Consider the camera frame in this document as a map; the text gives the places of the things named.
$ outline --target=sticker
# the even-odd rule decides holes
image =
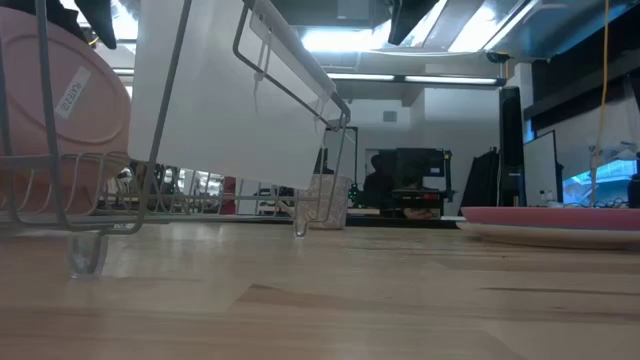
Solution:
[[[80,98],[80,95],[82,95],[82,91],[87,87],[90,77],[91,73],[89,70],[80,66],[76,74],[73,76],[73,79],[71,79],[71,83],[67,86],[67,90],[64,92],[64,95],[62,95],[62,99],[58,102],[58,106],[56,106],[56,114],[60,115],[65,120],[69,119],[69,116],[73,111],[73,107]]]

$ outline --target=desk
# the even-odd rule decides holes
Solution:
[[[640,258],[457,230],[146,225],[73,281],[59,233],[0,240],[3,359],[637,359]]]

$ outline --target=wooden table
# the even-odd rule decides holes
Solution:
[[[291,232],[146,226],[93,282],[64,234],[0,235],[0,359],[640,358],[638,254]]]

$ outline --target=pink dish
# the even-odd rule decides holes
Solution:
[[[462,214],[479,224],[640,230],[640,209],[466,207]]]
[[[54,24],[48,29],[59,152],[126,152],[130,99],[124,85],[87,44]],[[14,155],[47,154],[36,17],[0,8],[0,33]],[[61,164],[62,185],[70,187],[75,161]],[[96,163],[81,161],[78,185],[95,188],[121,170],[111,164],[98,179]],[[23,176],[28,179],[28,172]],[[48,177],[38,176],[36,181],[46,184]]]

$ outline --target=computer monitor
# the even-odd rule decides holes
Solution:
[[[423,177],[445,177],[444,150],[397,149],[395,175],[397,188],[406,188],[415,182],[421,188]]]

